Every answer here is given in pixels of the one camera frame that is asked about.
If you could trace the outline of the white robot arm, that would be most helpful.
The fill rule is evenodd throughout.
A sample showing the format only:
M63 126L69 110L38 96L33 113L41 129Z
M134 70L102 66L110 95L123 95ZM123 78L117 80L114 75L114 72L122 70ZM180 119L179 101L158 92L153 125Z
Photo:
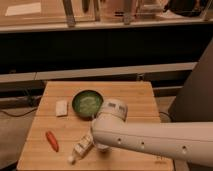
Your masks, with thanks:
M213 167L213 122L131 123L128 106L106 99L91 124L95 142Z

